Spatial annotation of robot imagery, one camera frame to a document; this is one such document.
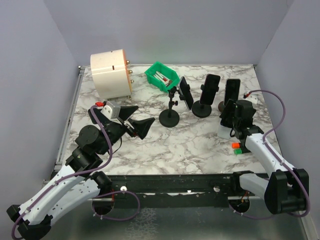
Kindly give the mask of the black tripod phone stand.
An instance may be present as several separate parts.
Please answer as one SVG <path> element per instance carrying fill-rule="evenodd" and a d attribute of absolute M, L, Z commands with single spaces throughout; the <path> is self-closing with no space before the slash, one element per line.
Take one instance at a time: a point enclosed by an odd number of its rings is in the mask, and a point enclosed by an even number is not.
<path fill-rule="evenodd" d="M 168 109 L 163 110 L 159 114 L 159 122 L 162 126 L 164 126 L 166 128 L 173 128 L 180 121 L 179 114 L 175 110 L 173 110 L 173 106 L 178 105 L 178 101 L 173 100 L 176 92 L 177 92 L 177 88 L 175 86 L 169 90 L 169 92 L 168 92 L 168 96 L 169 96 Z"/>

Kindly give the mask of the silver phone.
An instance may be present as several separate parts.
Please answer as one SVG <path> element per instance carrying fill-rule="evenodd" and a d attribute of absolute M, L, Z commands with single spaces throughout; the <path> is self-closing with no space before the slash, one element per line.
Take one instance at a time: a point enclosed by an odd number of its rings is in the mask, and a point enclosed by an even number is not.
<path fill-rule="evenodd" d="M 191 94 L 190 85 L 187 83 L 186 78 L 184 76 L 181 77 L 180 82 L 178 84 L 178 92 L 179 99 L 185 102 L 187 109 L 190 111 L 194 104 L 194 98 Z"/>

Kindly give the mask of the black phone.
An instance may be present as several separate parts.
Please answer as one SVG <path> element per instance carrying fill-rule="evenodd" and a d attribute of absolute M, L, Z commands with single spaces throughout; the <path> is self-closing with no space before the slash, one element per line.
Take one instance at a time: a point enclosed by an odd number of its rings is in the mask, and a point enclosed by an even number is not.
<path fill-rule="evenodd" d="M 229 99 L 227 104 L 225 105 L 222 113 L 220 114 L 220 125 L 232 128 L 233 127 L 233 118 L 235 116 L 236 102 L 232 99 Z"/>

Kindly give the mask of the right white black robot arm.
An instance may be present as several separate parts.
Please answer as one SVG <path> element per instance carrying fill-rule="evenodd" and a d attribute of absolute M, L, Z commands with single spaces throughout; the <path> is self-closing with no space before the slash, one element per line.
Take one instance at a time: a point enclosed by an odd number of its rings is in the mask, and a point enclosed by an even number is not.
<path fill-rule="evenodd" d="M 269 143 L 262 129 L 253 124 L 256 110 L 247 100 L 229 100 L 232 130 L 240 146 L 251 152 L 266 171 L 269 179 L 251 171 L 232 174 L 229 189 L 240 196 L 248 191 L 265 202 L 273 215 L 310 211 L 309 175 L 286 161 Z"/>

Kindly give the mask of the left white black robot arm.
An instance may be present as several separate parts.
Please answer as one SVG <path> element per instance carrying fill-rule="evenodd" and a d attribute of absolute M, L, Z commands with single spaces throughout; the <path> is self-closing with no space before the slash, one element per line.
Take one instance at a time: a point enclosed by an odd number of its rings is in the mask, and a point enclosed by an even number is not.
<path fill-rule="evenodd" d="M 112 181 L 102 169 L 113 158 L 113 145 L 125 134 L 143 140 L 155 121 L 154 117 L 133 120 L 138 108 L 105 101 L 88 110 L 92 124 L 80 130 L 77 147 L 58 173 L 28 201 L 6 210 L 13 221 L 12 239 L 40 240 L 81 203 L 112 194 Z"/>

